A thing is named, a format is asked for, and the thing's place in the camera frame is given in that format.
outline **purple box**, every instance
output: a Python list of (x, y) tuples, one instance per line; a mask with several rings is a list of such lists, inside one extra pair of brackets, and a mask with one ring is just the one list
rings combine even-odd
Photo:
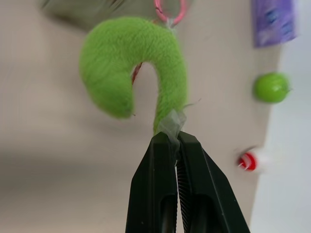
[(252, 0), (256, 47), (281, 44), (296, 37), (294, 0)]

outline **clip jaw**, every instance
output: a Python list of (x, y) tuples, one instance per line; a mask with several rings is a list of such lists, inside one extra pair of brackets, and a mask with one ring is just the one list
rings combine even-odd
[(184, 132), (178, 139), (176, 163), (168, 137), (153, 137), (132, 180), (125, 232), (175, 233), (178, 188), (185, 233), (250, 233), (228, 179), (200, 142)]

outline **curved plush tube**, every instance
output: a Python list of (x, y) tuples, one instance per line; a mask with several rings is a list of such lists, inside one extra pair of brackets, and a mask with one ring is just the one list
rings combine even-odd
[(154, 132), (171, 110), (187, 100), (187, 72), (175, 36), (167, 29), (138, 17), (108, 20), (90, 32), (80, 57), (80, 73), (93, 101), (108, 114), (133, 114), (131, 72), (140, 62), (154, 65), (158, 100)]

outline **red and white object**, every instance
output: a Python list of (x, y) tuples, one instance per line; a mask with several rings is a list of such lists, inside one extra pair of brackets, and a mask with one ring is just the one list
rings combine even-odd
[(238, 166), (245, 171), (262, 171), (269, 163), (268, 153), (259, 148), (244, 152), (238, 159)]

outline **clear tape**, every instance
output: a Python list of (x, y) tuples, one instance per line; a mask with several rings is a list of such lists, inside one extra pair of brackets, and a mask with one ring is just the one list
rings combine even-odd
[(174, 19), (173, 18), (168, 18), (167, 22), (166, 22), (166, 27), (171, 31), (171, 33), (173, 33), (174, 35), (177, 34), (177, 31), (174, 27)]
[(179, 151), (180, 143), (178, 140), (179, 132), (182, 130), (187, 120), (183, 111), (177, 112), (172, 110), (165, 118), (163, 118), (157, 128), (157, 133), (165, 133), (173, 145), (174, 152)]

